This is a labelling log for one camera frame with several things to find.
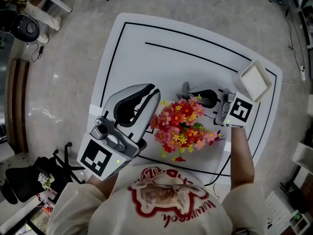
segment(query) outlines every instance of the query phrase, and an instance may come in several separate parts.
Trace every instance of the sleeve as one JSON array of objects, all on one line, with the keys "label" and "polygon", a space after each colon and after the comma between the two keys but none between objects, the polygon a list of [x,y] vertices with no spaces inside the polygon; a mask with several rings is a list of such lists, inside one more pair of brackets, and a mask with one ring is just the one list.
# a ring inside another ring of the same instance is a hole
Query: sleeve
[{"label": "sleeve", "polygon": [[87,234],[91,216],[105,200],[103,193],[93,185],[68,183],[53,209],[47,234]]},{"label": "sleeve", "polygon": [[233,189],[222,203],[233,223],[233,230],[246,228],[251,235],[267,231],[266,206],[262,188],[246,184]]}]

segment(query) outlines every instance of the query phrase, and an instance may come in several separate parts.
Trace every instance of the forearm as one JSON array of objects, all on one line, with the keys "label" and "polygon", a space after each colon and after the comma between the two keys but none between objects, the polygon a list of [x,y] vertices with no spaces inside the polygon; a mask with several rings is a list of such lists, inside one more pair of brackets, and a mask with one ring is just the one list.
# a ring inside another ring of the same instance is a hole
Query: forearm
[{"label": "forearm", "polygon": [[105,179],[104,181],[101,181],[92,175],[88,179],[87,184],[96,186],[108,199],[109,196],[111,195],[113,187],[115,186],[117,177],[118,177],[118,173],[110,178]]},{"label": "forearm", "polygon": [[231,129],[231,189],[253,183],[254,165],[244,129]]}]

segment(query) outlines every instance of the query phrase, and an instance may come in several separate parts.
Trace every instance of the white table leg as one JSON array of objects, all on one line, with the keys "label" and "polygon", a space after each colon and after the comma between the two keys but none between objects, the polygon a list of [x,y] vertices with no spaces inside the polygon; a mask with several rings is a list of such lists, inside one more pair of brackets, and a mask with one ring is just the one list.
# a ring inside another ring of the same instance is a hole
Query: white table leg
[{"label": "white table leg", "polygon": [[63,3],[62,1],[60,0],[50,0],[50,1],[54,2],[56,5],[60,6],[65,11],[72,12],[72,9],[68,7],[65,3]]}]

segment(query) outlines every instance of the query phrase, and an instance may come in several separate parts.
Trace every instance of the power strip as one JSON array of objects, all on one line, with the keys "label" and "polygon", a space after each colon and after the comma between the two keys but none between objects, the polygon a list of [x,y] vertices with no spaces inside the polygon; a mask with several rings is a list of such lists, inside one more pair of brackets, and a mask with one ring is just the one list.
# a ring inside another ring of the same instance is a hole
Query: power strip
[{"label": "power strip", "polygon": [[305,81],[305,71],[304,71],[304,66],[300,66],[300,69],[301,69],[301,79],[302,81]]}]

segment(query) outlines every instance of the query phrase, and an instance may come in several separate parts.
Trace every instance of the white shoe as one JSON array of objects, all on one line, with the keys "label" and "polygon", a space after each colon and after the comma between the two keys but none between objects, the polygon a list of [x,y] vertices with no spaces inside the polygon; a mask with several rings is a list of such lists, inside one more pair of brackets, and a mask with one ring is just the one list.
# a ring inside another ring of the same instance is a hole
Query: white shoe
[{"label": "white shoe", "polygon": [[55,18],[55,20],[57,21],[57,25],[55,26],[55,30],[56,31],[59,31],[60,29],[61,29],[61,22],[62,22],[62,19],[61,19],[61,17],[57,17],[57,18]]},{"label": "white shoe", "polygon": [[49,38],[46,34],[43,36],[39,36],[37,40],[42,44],[47,44],[49,42]]}]

